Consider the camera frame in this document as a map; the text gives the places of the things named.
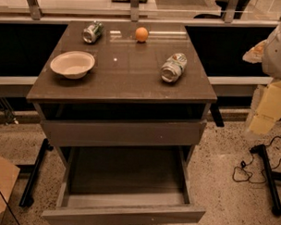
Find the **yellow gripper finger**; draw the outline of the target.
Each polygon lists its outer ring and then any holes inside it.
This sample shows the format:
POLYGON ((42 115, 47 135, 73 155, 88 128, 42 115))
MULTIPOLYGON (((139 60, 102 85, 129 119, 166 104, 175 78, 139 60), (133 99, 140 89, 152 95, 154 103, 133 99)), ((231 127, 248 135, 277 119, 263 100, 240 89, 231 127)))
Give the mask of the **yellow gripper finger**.
POLYGON ((250 103, 245 132, 252 136, 268 133, 281 119, 281 81, 258 85, 250 103))

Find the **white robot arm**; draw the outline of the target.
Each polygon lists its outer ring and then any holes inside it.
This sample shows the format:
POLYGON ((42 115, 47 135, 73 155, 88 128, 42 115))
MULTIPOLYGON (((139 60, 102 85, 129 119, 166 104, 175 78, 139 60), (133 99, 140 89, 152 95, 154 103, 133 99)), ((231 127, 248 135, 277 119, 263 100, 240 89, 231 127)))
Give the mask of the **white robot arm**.
POLYGON ((251 64, 261 63, 264 74, 272 77, 270 83, 255 90, 246 120, 248 135, 263 136, 281 119, 281 22, 242 59, 251 64))

